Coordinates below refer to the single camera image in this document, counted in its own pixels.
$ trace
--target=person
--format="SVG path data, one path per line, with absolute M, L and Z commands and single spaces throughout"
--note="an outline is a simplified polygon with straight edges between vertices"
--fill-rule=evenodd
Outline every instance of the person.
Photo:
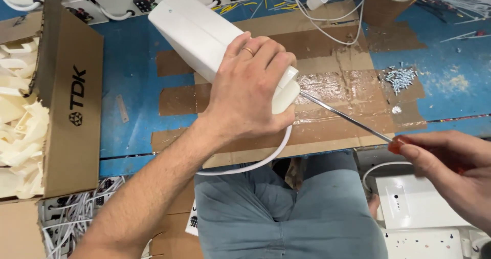
M 268 37 L 246 32 L 231 42 L 206 110 L 113 195 L 70 258 L 140 258 L 166 209 L 205 160 L 234 140 L 291 125 L 293 106 L 277 115 L 271 106 L 289 65 L 296 66 L 295 56 Z M 401 153 L 416 174 L 489 234 L 491 143 L 454 131 L 407 137 L 415 145 L 403 145 Z M 475 168 L 458 175 L 451 165 Z M 268 167 L 194 180 L 205 258 L 387 258 L 350 155 L 313 157 L 298 193 Z

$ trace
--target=left hand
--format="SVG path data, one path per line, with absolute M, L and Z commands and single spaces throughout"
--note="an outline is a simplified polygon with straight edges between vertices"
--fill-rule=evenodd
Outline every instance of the left hand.
M 295 108 L 273 115 L 273 93 L 286 68 L 296 64 L 295 55 L 269 37 L 237 36 L 227 47 L 200 118 L 228 141 L 279 132 L 293 123 Z

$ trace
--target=hand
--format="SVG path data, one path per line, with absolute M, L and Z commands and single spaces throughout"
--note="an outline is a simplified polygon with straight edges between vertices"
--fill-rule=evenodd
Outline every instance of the hand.
M 269 37 L 237 36 L 227 47 L 200 118 L 229 140 L 279 132 L 293 123 L 295 112 L 290 106 L 273 115 L 273 93 L 286 68 L 296 64 L 295 55 Z
M 491 143 L 457 131 L 405 136 L 415 145 L 403 145 L 401 154 L 416 174 L 426 176 L 462 218 L 490 234 Z M 468 171 L 459 175 L 451 170 L 457 167 Z

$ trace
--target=forearm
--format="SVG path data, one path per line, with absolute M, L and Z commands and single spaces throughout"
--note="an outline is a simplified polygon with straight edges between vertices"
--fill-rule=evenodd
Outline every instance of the forearm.
M 141 255 L 173 198 L 202 163 L 225 144 L 224 137 L 214 135 L 210 128 L 206 120 L 198 119 L 136 173 L 104 205 L 77 251 L 88 252 L 84 246 L 97 245 L 124 251 L 130 258 Z

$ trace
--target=screwdriver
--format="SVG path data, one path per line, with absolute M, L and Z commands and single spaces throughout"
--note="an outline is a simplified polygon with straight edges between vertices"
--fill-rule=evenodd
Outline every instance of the screwdriver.
M 411 141 L 409 139 L 409 137 L 405 136 L 405 135 L 397 135 L 396 137 L 394 138 L 390 138 L 388 136 L 385 136 L 367 126 L 365 126 L 364 124 L 354 120 L 353 118 L 349 117 L 348 115 L 330 107 L 329 105 L 326 105 L 325 103 L 323 103 L 321 100 L 315 98 L 314 96 L 310 95 L 309 93 L 306 93 L 306 92 L 303 92 L 302 90 L 300 90 L 300 94 L 302 96 L 304 96 L 305 98 L 315 102 L 316 104 L 324 107 L 325 109 L 339 115 L 340 117 L 344 118 L 345 120 L 347 120 L 348 122 L 352 123 L 352 124 L 355 124 L 357 126 L 359 126 L 360 128 L 372 133 L 373 135 L 379 137 L 380 139 L 383 139 L 384 141 L 387 141 L 387 143 L 389 143 L 387 149 L 392 152 L 393 154 L 401 154 L 401 147 L 402 145 L 404 144 L 414 144 L 413 141 Z M 451 166 L 450 169 L 458 174 L 463 174 L 464 172 L 466 172 L 467 170 L 470 170 L 474 167 L 471 167 L 471 166 L 464 166 L 464 165 L 460 165 L 460 166 Z

